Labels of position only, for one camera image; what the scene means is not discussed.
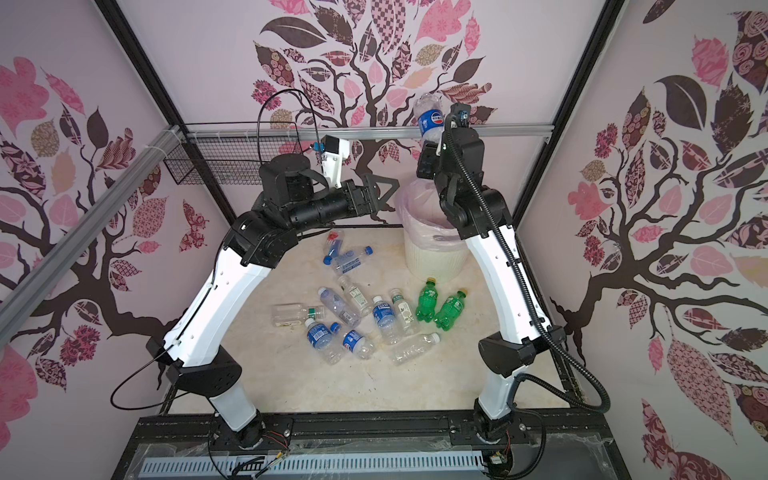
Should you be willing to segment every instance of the wire mesh basket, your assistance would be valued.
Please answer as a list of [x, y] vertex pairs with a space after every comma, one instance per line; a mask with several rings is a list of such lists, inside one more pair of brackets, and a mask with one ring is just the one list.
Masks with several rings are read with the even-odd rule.
[[253, 131], [190, 133], [168, 154], [165, 166], [177, 185], [205, 183], [198, 161], [207, 164], [219, 185], [261, 185], [263, 163], [302, 150], [295, 122], [262, 122], [260, 130], [258, 139]]

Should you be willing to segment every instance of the beige floor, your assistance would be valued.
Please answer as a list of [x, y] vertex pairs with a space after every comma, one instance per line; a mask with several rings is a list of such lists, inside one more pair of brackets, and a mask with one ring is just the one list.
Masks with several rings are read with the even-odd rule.
[[[370, 262], [350, 276], [366, 294], [388, 296], [400, 288], [412, 305], [424, 280], [406, 267], [400, 228], [346, 229], [344, 246], [370, 245]], [[469, 256], [462, 274], [441, 283], [439, 305], [458, 288], [468, 289], [466, 308], [455, 326], [440, 332], [442, 341], [431, 352], [410, 363], [394, 366], [379, 347], [373, 358], [349, 354], [327, 366], [312, 350], [303, 327], [275, 327], [270, 306], [275, 303], [319, 304], [317, 289], [333, 287], [335, 277], [321, 259], [325, 235], [300, 242], [251, 294], [224, 337], [223, 345], [243, 366], [241, 380], [262, 412], [342, 412], [376, 410], [471, 409], [485, 381], [485, 364], [478, 353], [481, 338], [498, 331], [496, 310], [478, 264]], [[378, 337], [372, 316], [362, 320], [361, 332]], [[424, 333], [437, 331], [425, 324]], [[561, 386], [549, 353], [536, 358], [531, 373]], [[529, 382], [523, 383], [517, 403], [527, 408], [567, 407], [565, 402]], [[172, 413], [210, 412], [199, 396], [174, 402]]]

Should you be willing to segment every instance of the blue bottle label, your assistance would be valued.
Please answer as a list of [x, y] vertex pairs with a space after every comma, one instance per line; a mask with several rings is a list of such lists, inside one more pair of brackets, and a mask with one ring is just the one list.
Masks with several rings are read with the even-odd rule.
[[442, 113], [440, 110], [428, 110], [419, 117], [419, 130], [422, 135], [429, 129], [442, 126]]
[[344, 348], [352, 352], [355, 349], [355, 345], [357, 345], [357, 342], [362, 338], [365, 338], [365, 337], [357, 333], [355, 330], [350, 330], [349, 333], [347, 333], [346, 336], [344, 337], [344, 341], [343, 341]]
[[330, 334], [331, 332], [328, 330], [328, 327], [322, 323], [318, 323], [306, 333], [306, 338], [312, 343], [312, 346], [315, 346], [318, 340]]
[[377, 324], [381, 323], [381, 321], [387, 316], [394, 315], [395, 314], [392, 313], [392, 307], [386, 302], [380, 303], [379, 305], [373, 307], [373, 318], [376, 319]]

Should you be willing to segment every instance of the white trash bin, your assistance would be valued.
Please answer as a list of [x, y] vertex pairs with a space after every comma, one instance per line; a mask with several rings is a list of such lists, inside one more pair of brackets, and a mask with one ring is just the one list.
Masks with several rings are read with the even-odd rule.
[[447, 282], [462, 271], [469, 250], [440, 208], [435, 182], [416, 178], [403, 182], [395, 209], [403, 225], [406, 265], [415, 276]]

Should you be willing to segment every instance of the clear plastic bottle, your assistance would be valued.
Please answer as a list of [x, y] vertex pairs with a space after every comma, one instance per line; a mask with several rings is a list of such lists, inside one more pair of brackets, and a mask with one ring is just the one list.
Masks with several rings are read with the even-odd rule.
[[328, 327], [313, 319], [306, 319], [304, 325], [306, 338], [328, 365], [335, 365], [344, 357], [344, 350], [338, 342], [333, 341], [333, 334]]
[[308, 318], [318, 322], [324, 320], [326, 307], [322, 305], [306, 306], [303, 303], [272, 305], [272, 324], [274, 326], [303, 325]]
[[320, 301], [323, 302], [323, 305], [328, 307], [328, 310], [338, 316], [349, 328], [353, 329], [360, 323], [360, 317], [355, 309], [349, 306], [338, 293], [324, 286], [317, 290], [317, 293], [320, 295]]
[[328, 238], [326, 239], [326, 245], [323, 248], [323, 253], [326, 254], [323, 258], [323, 263], [330, 265], [333, 259], [339, 256], [341, 253], [341, 243], [344, 240], [344, 230], [331, 230], [328, 232]]
[[426, 93], [413, 105], [413, 115], [426, 141], [440, 143], [443, 131], [442, 104], [437, 94]]
[[371, 255], [373, 255], [373, 248], [371, 247], [365, 247], [362, 250], [352, 249], [340, 253], [338, 257], [333, 259], [333, 272], [336, 275], [348, 273], [351, 269], [365, 263]]
[[333, 335], [341, 339], [342, 346], [354, 353], [359, 359], [367, 360], [376, 351], [376, 346], [373, 345], [373, 342], [357, 330], [348, 329], [338, 322], [334, 322], [330, 330]]
[[346, 294], [352, 305], [356, 306], [360, 311], [360, 316], [367, 316], [373, 310], [373, 305], [370, 300], [360, 289], [360, 285], [354, 283], [347, 275], [342, 275], [338, 279], [341, 290]]
[[437, 333], [414, 335], [394, 347], [389, 352], [389, 358], [395, 365], [402, 365], [417, 356], [424, 355], [438, 343], [440, 343], [440, 335]]
[[402, 291], [399, 288], [393, 288], [389, 291], [392, 296], [392, 306], [395, 307], [395, 316], [402, 323], [402, 333], [405, 336], [415, 335], [421, 329], [419, 321], [416, 319], [408, 300], [403, 298]]
[[381, 296], [373, 297], [373, 319], [382, 333], [382, 341], [386, 345], [394, 345], [402, 338], [400, 322], [395, 318], [392, 306]]

